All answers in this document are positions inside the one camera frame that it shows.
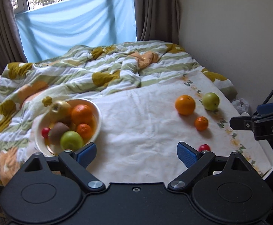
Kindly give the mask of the light blue curtain sheet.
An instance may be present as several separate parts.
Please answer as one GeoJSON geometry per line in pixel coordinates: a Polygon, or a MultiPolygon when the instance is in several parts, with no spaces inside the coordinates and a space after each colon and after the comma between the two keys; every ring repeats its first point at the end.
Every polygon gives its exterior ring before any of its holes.
{"type": "Polygon", "coordinates": [[[28,62],[58,57],[75,45],[136,41],[134,0],[68,0],[16,15],[28,62]]]}

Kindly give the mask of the cream duck pattern bowl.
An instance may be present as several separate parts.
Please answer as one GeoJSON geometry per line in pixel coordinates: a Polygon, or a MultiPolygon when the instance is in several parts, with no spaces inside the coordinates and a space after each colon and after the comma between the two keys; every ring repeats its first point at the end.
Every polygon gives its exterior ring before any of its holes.
{"type": "MultiPolygon", "coordinates": [[[[93,112],[92,120],[87,124],[93,129],[93,136],[89,140],[84,140],[85,145],[93,142],[99,135],[101,124],[102,124],[102,114],[99,110],[99,107],[90,100],[85,99],[72,99],[72,100],[65,100],[72,106],[72,109],[79,104],[87,105],[91,108],[93,112]]],[[[62,122],[66,124],[70,131],[76,132],[76,127],[72,120],[70,119],[69,122],[62,122]]],[[[35,133],[35,144],[38,151],[42,152],[45,156],[57,156],[59,153],[63,151],[60,144],[53,145],[50,143],[49,138],[44,139],[41,135],[41,130],[45,127],[52,129],[55,123],[51,122],[49,118],[49,110],[40,118],[40,120],[35,124],[34,133],[35,133]]]]}

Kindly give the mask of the striped floral quilt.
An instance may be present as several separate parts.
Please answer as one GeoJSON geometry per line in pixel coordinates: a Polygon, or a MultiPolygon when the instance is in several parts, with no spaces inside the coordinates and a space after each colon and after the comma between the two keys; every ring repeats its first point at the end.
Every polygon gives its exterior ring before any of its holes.
{"type": "Polygon", "coordinates": [[[232,82],[201,66],[180,45],[137,41],[111,46],[76,45],[40,62],[11,62],[0,79],[0,186],[28,158],[35,118],[56,100],[97,99],[201,71],[230,101],[232,82]]]}

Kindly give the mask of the red cherry tomato on cloth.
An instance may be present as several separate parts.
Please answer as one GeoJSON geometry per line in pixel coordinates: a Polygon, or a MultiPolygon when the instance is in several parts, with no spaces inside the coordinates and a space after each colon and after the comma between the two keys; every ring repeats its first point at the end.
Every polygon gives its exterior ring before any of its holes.
{"type": "Polygon", "coordinates": [[[202,145],[200,145],[198,151],[200,151],[200,152],[211,151],[211,148],[208,144],[202,144],[202,145]]]}

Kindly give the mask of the small mandarin on cloth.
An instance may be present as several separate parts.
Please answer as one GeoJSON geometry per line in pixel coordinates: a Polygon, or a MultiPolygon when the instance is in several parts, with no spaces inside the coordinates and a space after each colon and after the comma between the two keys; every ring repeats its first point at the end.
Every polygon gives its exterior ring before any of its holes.
{"type": "Polygon", "coordinates": [[[199,116],[194,121],[194,126],[198,131],[205,131],[209,126],[209,121],[204,116],[199,116]]]}

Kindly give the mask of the right brown curtain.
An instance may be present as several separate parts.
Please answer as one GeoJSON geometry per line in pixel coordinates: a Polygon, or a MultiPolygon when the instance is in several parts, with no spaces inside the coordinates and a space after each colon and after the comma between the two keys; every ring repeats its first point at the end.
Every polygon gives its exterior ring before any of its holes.
{"type": "Polygon", "coordinates": [[[134,0],[138,41],[179,42],[178,0],[134,0]]]}

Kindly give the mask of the yellow green pear apple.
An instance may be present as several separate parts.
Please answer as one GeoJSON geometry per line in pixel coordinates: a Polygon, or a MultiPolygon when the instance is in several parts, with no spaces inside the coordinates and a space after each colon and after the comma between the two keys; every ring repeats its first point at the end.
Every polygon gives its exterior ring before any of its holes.
{"type": "Polygon", "coordinates": [[[71,119],[72,106],[64,100],[53,102],[49,109],[51,122],[69,122],[71,119]]]}

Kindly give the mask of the brown kiwi with sticker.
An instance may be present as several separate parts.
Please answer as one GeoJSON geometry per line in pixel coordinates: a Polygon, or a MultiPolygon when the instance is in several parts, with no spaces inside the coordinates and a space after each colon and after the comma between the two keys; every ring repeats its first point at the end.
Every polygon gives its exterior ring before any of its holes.
{"type": "Polygon", "coordinates": [[[62,122],[55,123],[49,132],[50,143],[53,145],[59,145],[61,137],[65,132],[68,132],[69,130],[70,128],[66,124],[62,122]]]}

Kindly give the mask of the red cherry tomato in bowl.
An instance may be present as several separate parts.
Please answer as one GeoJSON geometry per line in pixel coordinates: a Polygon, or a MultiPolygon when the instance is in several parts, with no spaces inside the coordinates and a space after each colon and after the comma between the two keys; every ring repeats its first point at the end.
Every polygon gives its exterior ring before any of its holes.
{"type": "Polygon", "coordinates": [[[49,134],[51,132],[51,129],[49,127],[44,127],[42,130],[41,130],[41,135],[44,139],[47,139],[49,137],[49,134]]]}

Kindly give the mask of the white patterned tablecloth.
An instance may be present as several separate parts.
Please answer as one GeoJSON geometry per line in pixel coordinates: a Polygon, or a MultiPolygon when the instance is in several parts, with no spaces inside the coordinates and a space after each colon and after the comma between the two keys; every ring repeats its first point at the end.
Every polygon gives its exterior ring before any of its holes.
{"type": "Polygon", "coordinates": [[[273,149],[267,141],[256,141],[250,131],[229,126],[238,112],[230,101],[201,72],[194,71],[164,82],[94,99],[102,114],[95,140],[97,155],[88,171],[103,183],[169,183],[185,171],[177,157],[181,141],[198,149],[208,144],[218,156],[238,151],[267,178],[273,172],[273,149]],[[202,97],[215,93],[220,104],[208,111],[202,97]],[[196,102],[193,114],[180,115],[174,104],[181,95],[196,102]],[[197,117],[209,121],[205,131],[194,126],[197,117]]]}

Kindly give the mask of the large orange in bowl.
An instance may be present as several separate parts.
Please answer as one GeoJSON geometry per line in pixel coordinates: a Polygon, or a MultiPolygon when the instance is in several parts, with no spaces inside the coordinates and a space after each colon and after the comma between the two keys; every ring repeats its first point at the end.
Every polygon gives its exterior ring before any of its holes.
{"type": "Polygon", "coordinates": [[[88,123],[92,120],[93,112],[91,108],[84,104],[76,105],[72,109],[71,120],[75,125],[88,123]]]}

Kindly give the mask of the large orange on cloth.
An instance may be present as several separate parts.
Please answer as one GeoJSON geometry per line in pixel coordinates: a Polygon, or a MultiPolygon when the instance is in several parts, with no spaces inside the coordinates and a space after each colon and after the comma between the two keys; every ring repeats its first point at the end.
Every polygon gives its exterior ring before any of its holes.
{"type": "Polygon", "coordinates": [[[189,95],[181,95],[176,99],[174,106],[180,115],[188,116],[193,114],[196,102],[189,95]]]}

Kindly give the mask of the small bumpy mandarin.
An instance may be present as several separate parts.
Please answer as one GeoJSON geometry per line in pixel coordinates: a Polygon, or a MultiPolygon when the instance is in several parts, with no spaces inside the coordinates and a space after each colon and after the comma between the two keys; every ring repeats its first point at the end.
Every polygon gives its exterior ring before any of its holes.
{"type": "Polygon", "coordinates": [[[77,125],[76,132],[84,139],[89,140],[93,136],[93,129],[86,123],[77,125]]]}

